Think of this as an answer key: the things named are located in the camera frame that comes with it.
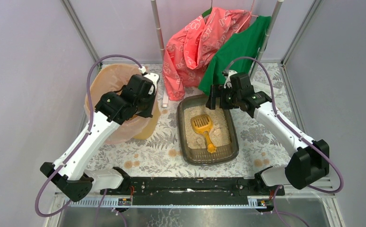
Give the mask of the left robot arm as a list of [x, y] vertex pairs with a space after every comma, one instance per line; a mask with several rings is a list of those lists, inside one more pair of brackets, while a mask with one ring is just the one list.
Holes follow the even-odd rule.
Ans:
[[105, 140], [134, 115], [151, 118], [160, 76], [135, 74], [120, 92], [101, 96], [86, 125], [68, 150], [54, 162], [45, 162], [40, 170], [71, 201], [77, 202], [90, 192], [117, 189], [127, 174], [120, 168], [90, 171], [86, 167]]

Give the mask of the yellow litter scoop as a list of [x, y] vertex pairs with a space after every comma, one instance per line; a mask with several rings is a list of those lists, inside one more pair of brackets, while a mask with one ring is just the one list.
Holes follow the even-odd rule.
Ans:
[[217, 147], [210, 139], [209, 133], [213, 127], [213, 121], [208, 114], [201, 114], [191, 118], [191, 126], [195, 133], [202, 135], [206, 141], [207, 151], [210, 154], [216, 152]]

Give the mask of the grey translucent litter box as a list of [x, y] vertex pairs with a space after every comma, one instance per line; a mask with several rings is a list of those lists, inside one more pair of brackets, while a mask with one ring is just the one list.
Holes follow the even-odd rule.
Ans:
[[191, 149], [187, 146], [184, 124], [184, 109], [206, 104], [208, 96], [196, 95], [183, 99], [177, 107], [178, 135], [181, 152], [184, 160], [196, 166], [207, 166], [225, 163], [235, 159], [239, 153], [239, 145], [233, 119], [229, 110], [223, 110], [227, 121], [227, 128], [230, 135], [230, 143], [218, 147], [216, 152], [210, 154], [207, 149]]

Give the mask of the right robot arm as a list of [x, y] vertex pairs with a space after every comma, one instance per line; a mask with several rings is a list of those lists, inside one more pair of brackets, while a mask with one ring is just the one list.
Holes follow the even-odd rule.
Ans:
[[275, 107], [270, 96], [254, 90], [246, 73], [231, 71], [225, 84], [210, 86], [206, 107], [214, 110], [217, 106], [246, 112], [266, 127], [289, 154], [287, 165], [268, 167], [255, 174], [262, 187], [290, 184], [301, 190], [329, 173], [324, 158], [329, 155], [329, 145], [301, 132]]

